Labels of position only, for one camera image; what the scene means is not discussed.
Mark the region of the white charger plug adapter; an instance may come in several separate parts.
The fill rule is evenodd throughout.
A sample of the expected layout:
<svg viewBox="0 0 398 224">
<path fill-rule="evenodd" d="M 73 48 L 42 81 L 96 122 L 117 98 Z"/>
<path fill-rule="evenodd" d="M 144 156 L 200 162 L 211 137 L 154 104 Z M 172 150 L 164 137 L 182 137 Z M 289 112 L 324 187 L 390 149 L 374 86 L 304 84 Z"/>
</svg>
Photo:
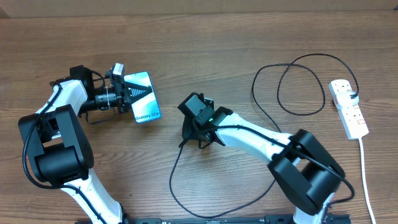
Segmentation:
<svg viewBox="0 0 398 224">
<path fill-rule="evenodd" d="M 350 108 L 359 103 L 359 96 L 353 91 L 342 91 L 336 94 L 335 105 L 339 110 Z"/>
</svg>

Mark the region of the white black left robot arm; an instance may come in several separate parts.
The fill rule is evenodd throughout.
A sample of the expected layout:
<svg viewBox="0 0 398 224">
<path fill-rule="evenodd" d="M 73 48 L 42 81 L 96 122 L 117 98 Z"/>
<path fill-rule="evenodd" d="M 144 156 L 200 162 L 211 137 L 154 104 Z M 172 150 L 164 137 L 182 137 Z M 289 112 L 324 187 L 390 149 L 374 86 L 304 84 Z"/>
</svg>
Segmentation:
<svg viewBox="0 0 398 224">
<path fill-rule="evenodd" d="M 134 104 L 148 100 L 154 90 L 147 72 L 126 75 L 120 63 L 99 76 L 102 82 L 109 79 L 110 87 L 95 87 L 96 74 L 84 65 L 70 68 L 68 77 L 51 82 L 46 104 L 19 120 L 22 166 L 35 186 L 71 196 L 92 223 L 132 223 L 96 175 L 93 150 L 78 118 L 93 110 L 136 112 Z"/>
</svg>

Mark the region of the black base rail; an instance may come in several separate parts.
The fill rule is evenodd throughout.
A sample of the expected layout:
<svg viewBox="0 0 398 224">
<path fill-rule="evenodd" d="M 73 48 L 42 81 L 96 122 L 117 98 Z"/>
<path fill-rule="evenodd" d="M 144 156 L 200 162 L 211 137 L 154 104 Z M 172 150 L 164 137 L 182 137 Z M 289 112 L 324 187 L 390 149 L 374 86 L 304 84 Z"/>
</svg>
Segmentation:
<svg viewBox="0 0 398 224">
<path fill-rule="evenodd" d="M 293 223 L 293 215 L 266 215 L 261 218 L 216 218 L 199 219 L 184 218 L 173 220 L 161 220 L 160 218 L 125 218 L 121 223 L 130 224 L 289 224 Z M 349 215 L 334 215 L 329 213 L 323 223 L 327 224 L 351 224 Z"/>
</svg>

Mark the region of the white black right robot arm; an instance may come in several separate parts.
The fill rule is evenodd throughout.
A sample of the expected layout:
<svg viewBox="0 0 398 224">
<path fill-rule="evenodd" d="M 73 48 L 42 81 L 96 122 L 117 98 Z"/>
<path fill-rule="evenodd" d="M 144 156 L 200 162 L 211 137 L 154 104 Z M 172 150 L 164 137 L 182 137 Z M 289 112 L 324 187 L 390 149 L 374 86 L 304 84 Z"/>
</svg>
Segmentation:
<svg viewBox="0 0 398 224">
<path fill-rule="evenodd" d="M 295 205 L 290 223 L 350 223 L 347 217 L 328 212 L 340 184 L 353 186 L 345 172 L 315 136 L 303 129 L 295 134 L 270 131 L 250 123 L 225 107 L 214 108 L 213 100 L 191 93 L 178 109 L 184 114 L 184 147 L 197 140 L 210 145 L 236 147 L 260 159 L 285 196 Z"/>
</svg>

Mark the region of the white power strip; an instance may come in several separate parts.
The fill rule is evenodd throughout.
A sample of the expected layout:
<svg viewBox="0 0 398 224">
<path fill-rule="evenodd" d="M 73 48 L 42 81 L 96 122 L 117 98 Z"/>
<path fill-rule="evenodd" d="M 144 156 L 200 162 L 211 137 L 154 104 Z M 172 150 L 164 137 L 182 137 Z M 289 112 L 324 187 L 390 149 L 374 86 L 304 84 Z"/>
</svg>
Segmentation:
<svg viewBox="0 0 398 224">
<path fill-rule="evenodd" d="M 353 91 L 348 80 L 333 80 L 328 85 L 335 104 L 336 94 L 342 91 Z M 361 139 L 369 133 L 368 126 L 364 120 L 359 104 L 339 110 L 340 120 L 348 139 Z"/>
</svg>

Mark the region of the blue Samsung smartphone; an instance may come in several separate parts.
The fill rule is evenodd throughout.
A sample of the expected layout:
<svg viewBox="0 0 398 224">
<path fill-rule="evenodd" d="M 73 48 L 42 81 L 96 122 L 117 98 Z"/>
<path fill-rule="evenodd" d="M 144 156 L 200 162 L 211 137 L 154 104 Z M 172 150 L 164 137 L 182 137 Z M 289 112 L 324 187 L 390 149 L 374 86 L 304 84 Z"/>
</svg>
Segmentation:
<svg viewBox="0 0 398 224">
<path fill-rule="evenodd" d="M 124 76 L 124 84 L 135 83 L 143 86 L 151 86 L 153 92 L 139 101 L 131 101 L 131 109 L 137 124 L 146 123 L 162 117 L 160 107 L 154 92 L 152 81 L 148 72 L 132 73 Z"/>
</svg>

